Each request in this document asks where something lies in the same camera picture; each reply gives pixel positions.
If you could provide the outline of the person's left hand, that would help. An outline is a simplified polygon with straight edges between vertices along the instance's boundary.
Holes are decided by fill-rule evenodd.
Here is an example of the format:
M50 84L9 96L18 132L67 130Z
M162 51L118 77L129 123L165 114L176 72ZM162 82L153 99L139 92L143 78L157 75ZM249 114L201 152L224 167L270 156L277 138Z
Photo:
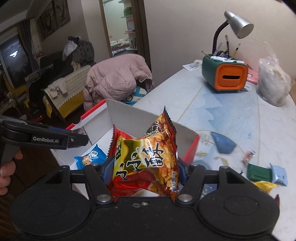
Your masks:
M8 185L11 183L11 175L16 170L16 164L14 160L21 160L22 158L23 154L21 151L18 151L9 163L1 166L0 195L5 195L8 192Z

